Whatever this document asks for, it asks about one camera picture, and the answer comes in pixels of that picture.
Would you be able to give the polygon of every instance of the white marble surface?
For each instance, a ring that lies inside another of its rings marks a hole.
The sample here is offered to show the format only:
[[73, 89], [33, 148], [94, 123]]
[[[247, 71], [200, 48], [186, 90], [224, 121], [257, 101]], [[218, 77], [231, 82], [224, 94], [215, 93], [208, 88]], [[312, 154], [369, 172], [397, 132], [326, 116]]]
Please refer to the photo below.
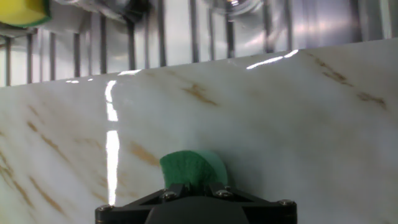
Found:
[[3, 88], [0, 223], [94, 223], [115, 188], [118, 206], [161, 189], [159, 158], [182, 149], [217, 152], [242, 190], [295, 200], [299, 223], [397, 223], [397, 49], [392, 39]]

